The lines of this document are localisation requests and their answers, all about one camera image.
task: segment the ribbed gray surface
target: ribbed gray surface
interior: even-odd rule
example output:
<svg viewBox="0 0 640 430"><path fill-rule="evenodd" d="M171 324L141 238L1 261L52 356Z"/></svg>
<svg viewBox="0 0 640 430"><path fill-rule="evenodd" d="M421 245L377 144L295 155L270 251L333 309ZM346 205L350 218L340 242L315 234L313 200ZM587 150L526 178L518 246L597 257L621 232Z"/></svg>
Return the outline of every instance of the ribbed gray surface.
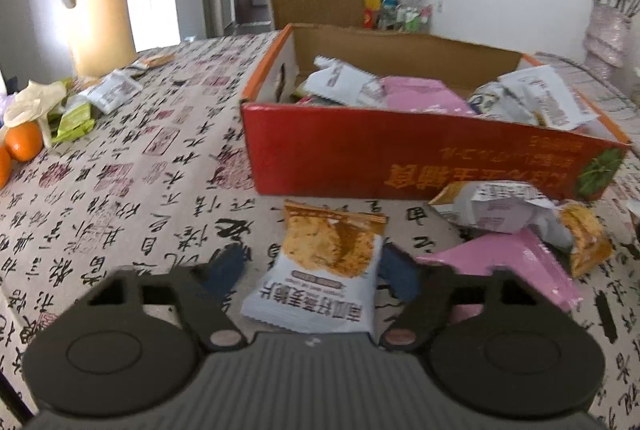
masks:
<svg viewBox="0 0 640 430"><path fill-rule="evenodd" d="M453 402L406 354L366 334L258 334L245 350L214 354L181 394L117 420L43 412L26 430L602 430L586 414L505 422Z"/></svg>

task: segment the red cardboard box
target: red cardboard box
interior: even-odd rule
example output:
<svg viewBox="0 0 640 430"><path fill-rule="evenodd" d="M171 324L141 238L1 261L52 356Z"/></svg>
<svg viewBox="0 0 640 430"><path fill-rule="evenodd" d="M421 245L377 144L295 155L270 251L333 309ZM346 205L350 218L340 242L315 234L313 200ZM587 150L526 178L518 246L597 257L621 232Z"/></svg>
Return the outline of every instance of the red cardboard box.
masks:
<svg viewBox="0 0 640 430"><path fill-rule="evenodd" d="M430 35L288 25L242 94L261 194L430 199L453 181L516 180L554 199L591 200L629 149L625 134L597 109L602 137L474 117L287 103L316 70L316 55L380 76L436 78L463 97L538 64L514 51Z"/></svg>

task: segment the orange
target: orange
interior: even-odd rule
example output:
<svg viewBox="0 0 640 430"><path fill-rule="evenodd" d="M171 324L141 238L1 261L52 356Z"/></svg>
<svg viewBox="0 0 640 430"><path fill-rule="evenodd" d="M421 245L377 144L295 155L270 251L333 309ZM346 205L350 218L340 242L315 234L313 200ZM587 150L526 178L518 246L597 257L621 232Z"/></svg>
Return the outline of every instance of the orange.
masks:
<svg viewBox="0 0 640 430"><path fill-rule="evenodd" d="M31 161L42 150L42 133L35 121L10 128L4 137L4 147L16 161Z"/></svg>
<svg viewBox="0 0 640 430"><path fill-rule="evenodd" d="M6 151L4 146L0 146L0 188L4 188L4 185L9 180L11 175L11 156Z"/></svg>

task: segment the tablecloth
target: tablecloth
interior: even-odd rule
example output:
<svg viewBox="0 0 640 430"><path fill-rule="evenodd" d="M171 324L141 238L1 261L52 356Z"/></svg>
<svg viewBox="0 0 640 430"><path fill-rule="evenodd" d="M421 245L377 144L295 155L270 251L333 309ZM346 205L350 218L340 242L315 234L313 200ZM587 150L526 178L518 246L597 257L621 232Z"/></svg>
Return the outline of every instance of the tablecloth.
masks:
<svg viewBox="0 0 640 430"><path fill-rule="evenodd" d="M84 138L15 169L0 192L0 370L32 408L21 377L27 344L119 267L162 273L206 262L238 242L247 269L223 308L249 338L256 330L270 330L243 318L239 309L261 284L284 238L283 198L258 196L253 188L238 95L274 35L178 46L175 61L145 76L144 90L132 102L98 120ZM611 98L584 80L599 92L597 99ZM640 250L622 203L626 196L640 198L638 171L640 160L631 154L595 205L616 252L580 279L584 301L572 313L606 354L606 378L591 411L611 430L637 428L640 421ZM385 235L412 254L463 241L458 229L423 201L298 200L386 214ZM618 337L612 342L594 305L599 292L616 324ZM379 284L378 334L401 308L388 286ZM0 430L9 428L15 423L4 412Z"/></svg>

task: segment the yellow thermos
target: yellow thermos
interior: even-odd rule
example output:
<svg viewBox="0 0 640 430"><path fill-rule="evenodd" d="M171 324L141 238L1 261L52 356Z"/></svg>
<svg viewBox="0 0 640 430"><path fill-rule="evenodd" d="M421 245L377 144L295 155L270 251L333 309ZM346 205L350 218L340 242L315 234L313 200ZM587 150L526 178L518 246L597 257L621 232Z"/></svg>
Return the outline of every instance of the yellow thermos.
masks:
<svg viewBox="0 0 640 430"><path fill-rule="evenodd" d="M62 0L78 76L103 76L136 60L127 0Z"/></svg>

